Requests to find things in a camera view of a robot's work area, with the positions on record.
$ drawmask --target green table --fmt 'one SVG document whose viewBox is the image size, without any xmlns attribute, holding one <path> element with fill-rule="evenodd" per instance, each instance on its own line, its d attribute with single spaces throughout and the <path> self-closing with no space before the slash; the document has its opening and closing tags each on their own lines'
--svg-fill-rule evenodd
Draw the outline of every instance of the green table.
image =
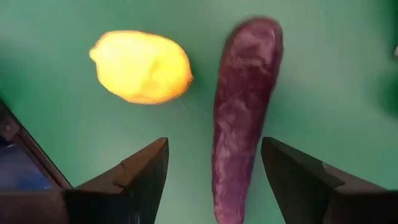
<svg viewBox="0 0 398 224">
<path fill-rule="evenodd" d="M 221 49 L 238 22 L 270 15 L 284 28 L 285 57 L 264 135 L 398 189 L 395 10 L 395 1 L 378 0 L 5 0 L 0 97 L 73 185 L 169 137 L 157 223 L 215 223 L 210 155 Z M 107 92 L 88 51 L 120 29 L 181 44 L 195 76 L 186 94 L 143 106 Z M 246 210 L 246 223 L 283 223 L 259 155 Z"/>
</svg>

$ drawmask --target sweet potato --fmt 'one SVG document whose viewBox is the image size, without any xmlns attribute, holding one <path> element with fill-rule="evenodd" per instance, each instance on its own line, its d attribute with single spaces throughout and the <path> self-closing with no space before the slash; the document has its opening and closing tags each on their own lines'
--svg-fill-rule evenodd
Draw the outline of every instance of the sweet potato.
<svg viewBox="0 0 398 224">
<path fill-rule="evenodd" d="M 241 24 L 224 47 L 212 154 L 213 200 L 219 224 L 244 221 L 254 156 L 282 55 L 282 29 L 268 17 Z"/>
</svg>

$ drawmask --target yellow fruit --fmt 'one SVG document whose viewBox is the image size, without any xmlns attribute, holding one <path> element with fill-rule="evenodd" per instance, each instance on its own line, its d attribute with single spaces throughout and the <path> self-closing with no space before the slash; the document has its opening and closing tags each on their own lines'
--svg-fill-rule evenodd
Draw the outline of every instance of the yellow fruit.
<svg viewBox="0 0 398 224">
<path fill-rule="evenodd" d="M 105 33 L 90 50 L 99 82 L 131 103 L 180 96 L 193 80 L 188 57 L 174 41 L 134 30 Z"/>
</svg>

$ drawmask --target yellow lemon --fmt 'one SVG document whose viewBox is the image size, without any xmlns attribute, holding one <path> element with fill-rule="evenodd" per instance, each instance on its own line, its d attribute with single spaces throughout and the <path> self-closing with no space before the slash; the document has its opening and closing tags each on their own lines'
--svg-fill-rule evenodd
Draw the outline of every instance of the yellow lemon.
<svg viewBox="0 0 398 224">
<path fill-rule="evenodd" d="M 99 82 L 131 103 L 180 96 L 193 80 L 188 57 L 174 41 L 134 30 L 105 33 L 90 50 Z"/>
</svg>

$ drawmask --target purple vegetable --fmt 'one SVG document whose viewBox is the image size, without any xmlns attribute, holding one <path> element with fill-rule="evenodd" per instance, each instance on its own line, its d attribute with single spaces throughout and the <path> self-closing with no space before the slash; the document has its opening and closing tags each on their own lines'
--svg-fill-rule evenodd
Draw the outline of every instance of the purple vegetable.
<svg viewBox="0 0 398 224">
<path fill-rule="evenodd" d="M 240 25 L 224 47 L 212 155 L 213 200 L 219 224 L 243 223 L 254 156 L 282 55 L 282 29 L 267 17 Z"/>
</svg>

